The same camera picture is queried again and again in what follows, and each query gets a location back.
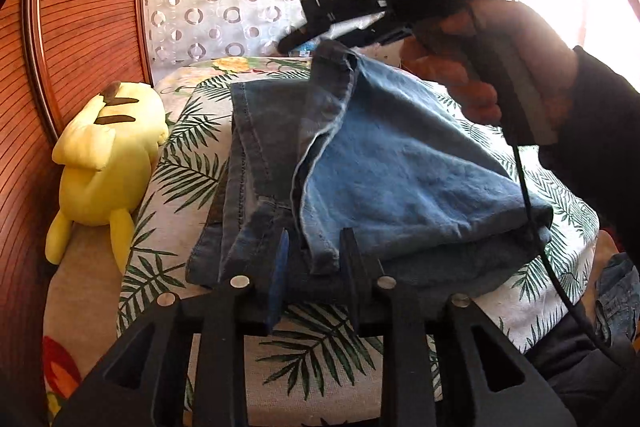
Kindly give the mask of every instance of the slatted wood panel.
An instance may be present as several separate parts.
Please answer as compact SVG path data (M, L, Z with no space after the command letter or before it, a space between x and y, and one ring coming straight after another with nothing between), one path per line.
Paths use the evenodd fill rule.
M40 0L40 17L65 124L106 84L143 81L135 0Z
M44 413L44 237L57 208L60 168L27 80L20 0L0 9L0 369Z

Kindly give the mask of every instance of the yellow plush toy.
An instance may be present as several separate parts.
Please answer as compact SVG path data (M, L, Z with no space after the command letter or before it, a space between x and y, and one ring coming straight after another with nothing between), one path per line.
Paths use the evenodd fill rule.
M51 155L64 165L60 211L47 233L47 260L59 264L75 221L110 225L111 248L124 273L133 237L130 213L140 204L169 136L164 107L147 84L114 82L66 126Z

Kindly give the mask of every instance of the finger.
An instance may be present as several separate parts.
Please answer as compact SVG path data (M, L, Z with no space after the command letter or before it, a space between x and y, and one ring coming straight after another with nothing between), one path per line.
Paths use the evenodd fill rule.
M469 10L473 11L475 22ZM505 0L473 0L468 9L444 19L440 29L450 35L472 36L479 30L502 32L513 35L522 28L521 20L527 7L521 3Z
M469 81L462 64L437 55L403 61L402 66L423 80L439 82L443 86L464 86Z
M481 125L499 125L500 118L502 118L502 112L497 105L489 105L484 107L477 107L469 105L462 107L462 114L467 120Z
M407 37L400 48L400 60L417 60L427 55L427 50L415 37Z
M498 103L498 94L495 91L495 87L484 82L474 80L466 84L466 86L451 86L447 90L451 98L462 107L485 107Z

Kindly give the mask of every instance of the bed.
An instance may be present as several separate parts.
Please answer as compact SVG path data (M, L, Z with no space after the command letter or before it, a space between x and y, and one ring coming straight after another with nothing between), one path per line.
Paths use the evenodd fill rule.
M206 291L187 283L185 274L229 154L228 84L306 78L309 69L306 58L220 58L180 68L155 87L171 135L137 213L125 276L121 278L113 262L108 229L77 227L49 289L44 369L51 415L64 407L116 335L158 295L172 291L187 298ZM500 130L471 124L445 91L430 87L463 130L515 178L513 157ZM522 156L530 190L554 208L548 254L575 302L591 272L597 216L542 169L535 147L524 148ZM564 314L539 259L476 302L521 351L536 344ZM191 420L196 356L197 339L184 402L186 425ZM338 425L380 414L382 343L357 339L343 309L290 306L273 336L246 339L245 360L251 425Z

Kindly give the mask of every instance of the silver screw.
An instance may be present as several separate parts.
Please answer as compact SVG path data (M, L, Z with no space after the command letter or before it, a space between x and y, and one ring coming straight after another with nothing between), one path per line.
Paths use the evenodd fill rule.
M383 290L392 290L396 287L396 280L388 275L383 275L378 279L378 287Z
M451 296L451 303L458 308L467 308L471 304L471 299L463 293L454 293Z
M175 295L171 292L165 292L158 296L156 302L161 306L171 306L175 302Z
M236 275L235 277L231 277L229 282L234 288L246 288L251 281L246 275Z

